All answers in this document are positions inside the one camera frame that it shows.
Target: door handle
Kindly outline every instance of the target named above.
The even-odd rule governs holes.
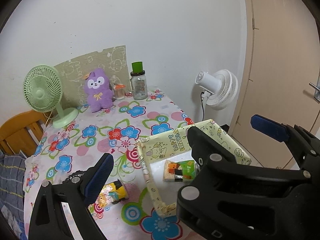
[[[317,90],[318,92],[320,92],[320,88],[318,88],[317,86],[315,86],[314,84],[309,82],[309,86],[313,87],[315,90]]]

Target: green desk fan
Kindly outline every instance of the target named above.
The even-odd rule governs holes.
[[[23,94],[29,106],[37,112],[57,109],[58,115],[52,119],[56,129],[68,125],[79,114],[73,107],[62,109],[62,83],[54,67],[37,66],[31,69],[23,82]]]

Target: blue gripper pad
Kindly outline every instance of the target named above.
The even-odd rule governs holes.
[[[98,160],[94,167],[91,167],[86,171],[83,177],[86,177],[88,172],[88,178],[91,179],[86,181],[86,179],[83,178],[85,188],[82,190],[82,192],[85,197],[85,205],[90,205],[97,200],[100,191],[102,190],[105,182],[107,181],[110,173],[112,172],[113,165],[113,156],[109,153],[105,153],[100,158],[100,160]]]
[[[287,142],[289,135],[284,125],[255,114],[250,120],[251,127],[259,132],[268,135],[278,142]]]

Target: fan grille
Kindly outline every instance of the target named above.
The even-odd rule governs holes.
[[[48,66],[31,69],[23,82],[23,94],[34,110],[53,110],[62,98],[62,83],[57,70]]]
[[[215,110],[222,110],[236,96],[238,80],[236,76],[227,69],[219,70],[214,73],[213,76],[221,80],[221,88],[218,92],[209,96],[207,105],[212,106]]]
[[[204,76],[203,71],[201,71],[196,77],[196,84],[199,84],[201,82],[201,80],[203,79],[203,76]]]

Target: purple plush toy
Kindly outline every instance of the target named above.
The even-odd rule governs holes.
[[[93,113],[113,106],[113,91],[110,90],[109,79],[102,68],[96,68],[90,73],[84,92],[88,95],[88,104]]]

